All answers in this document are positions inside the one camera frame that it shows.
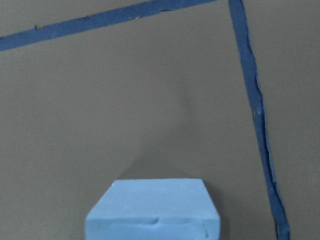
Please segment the blue block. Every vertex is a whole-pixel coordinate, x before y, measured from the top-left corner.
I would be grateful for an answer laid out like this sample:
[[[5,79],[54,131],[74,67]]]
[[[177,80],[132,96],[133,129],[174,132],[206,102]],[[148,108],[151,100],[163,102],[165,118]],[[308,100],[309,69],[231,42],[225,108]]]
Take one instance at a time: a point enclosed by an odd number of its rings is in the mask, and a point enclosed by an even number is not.
[[[202,179],[114,181],[88,213],[87,240],[218,240],[221,219]]]

